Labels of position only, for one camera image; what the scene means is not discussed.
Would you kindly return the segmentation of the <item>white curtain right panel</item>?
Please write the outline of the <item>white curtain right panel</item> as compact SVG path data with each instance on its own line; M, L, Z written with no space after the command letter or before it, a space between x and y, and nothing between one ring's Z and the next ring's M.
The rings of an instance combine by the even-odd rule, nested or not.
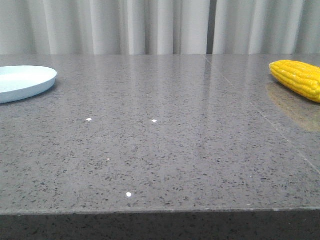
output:
M318 54L318 0L218 0L213 54Z

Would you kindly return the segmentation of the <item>light blue round plate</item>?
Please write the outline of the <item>light blue round plate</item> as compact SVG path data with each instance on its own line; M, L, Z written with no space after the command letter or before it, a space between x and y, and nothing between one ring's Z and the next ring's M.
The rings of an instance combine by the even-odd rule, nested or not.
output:
M0 68L0 103L10 103L39 95L56 82L56 70L33 65Z

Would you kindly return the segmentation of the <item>white curtain panel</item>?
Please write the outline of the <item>white curtain panel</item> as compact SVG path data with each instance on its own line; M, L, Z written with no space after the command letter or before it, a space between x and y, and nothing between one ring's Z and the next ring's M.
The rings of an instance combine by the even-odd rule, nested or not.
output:
M318 0L218 0L213 54L318 54Z
M0 52L202 55L208 0L3 0Z

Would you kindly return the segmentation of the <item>white curtain left panel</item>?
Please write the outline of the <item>white curtain left panel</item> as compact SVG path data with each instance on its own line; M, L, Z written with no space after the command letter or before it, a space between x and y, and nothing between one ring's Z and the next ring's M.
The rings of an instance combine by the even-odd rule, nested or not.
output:
M3 0L0 52L202 55L208 0Z

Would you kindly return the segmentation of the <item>yellow corn cob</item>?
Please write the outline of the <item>yellow corn cob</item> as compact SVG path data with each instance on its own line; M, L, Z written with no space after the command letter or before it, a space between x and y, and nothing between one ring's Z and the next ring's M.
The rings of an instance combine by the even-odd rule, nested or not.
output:
M279 60L269 64L278 82L315 103L320 102L320 68L295 60Z

